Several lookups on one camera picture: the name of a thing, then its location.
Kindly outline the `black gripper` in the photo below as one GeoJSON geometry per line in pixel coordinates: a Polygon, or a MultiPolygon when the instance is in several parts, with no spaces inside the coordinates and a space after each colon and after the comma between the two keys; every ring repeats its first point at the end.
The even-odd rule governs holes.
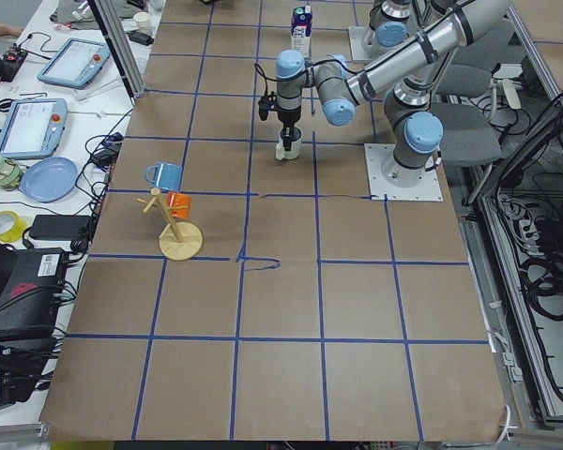
{"type": "Polygon", "coordinates": [[[294,137],[294,126],[301,118],[302,92],[283,93],[279,91],[276,99],[277,115],[282,123],[281,140],[284,151],[290,151],[294,137]]]}

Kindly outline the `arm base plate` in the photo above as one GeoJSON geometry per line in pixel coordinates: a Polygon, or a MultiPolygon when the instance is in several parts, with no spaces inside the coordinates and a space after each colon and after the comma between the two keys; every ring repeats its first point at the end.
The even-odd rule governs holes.
{"type": "Polygon", "coordinates": [[[378,201],[442,202],[434,157],[429,155],[423,168],[406,169],[395,161],[394,147],[390,143],[364,145],[370,197],[378,201]]]}
{"type": "Polygon", "coordinates": [[[354,62],[366,63],[379,55],[375,32],[369,26],[349,26],[348,36],[354,62]]]}

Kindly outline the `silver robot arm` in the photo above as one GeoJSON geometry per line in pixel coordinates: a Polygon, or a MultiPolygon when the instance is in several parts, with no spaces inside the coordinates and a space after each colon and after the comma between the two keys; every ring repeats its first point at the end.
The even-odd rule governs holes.
{"type": "Polygon", "coordinates": [[[352,121],[357,106],[385,93],[384,112],[396,144],[381,164],[382,174],[394,186],[417,185],[444,134],[441,121],[429,111],[431,90],[453,51],[486,35],[509,7],[508,1],[457,1],[440,8],[434,22],[354,75],[339,56],[308,61],[298,50],[282,51],[276,60],[277,91],[259,103],[260,116],[274,111],[282,123],[276,158],[299,155],[304,89],[316,89],[327,121],[336,127],[352,121]]]}
{"type": "Polygon", "coordinates": [[[361,43],[368,50],[387,50],[403,43],[429,16],[428,1],[375,0],[361,43]]]}

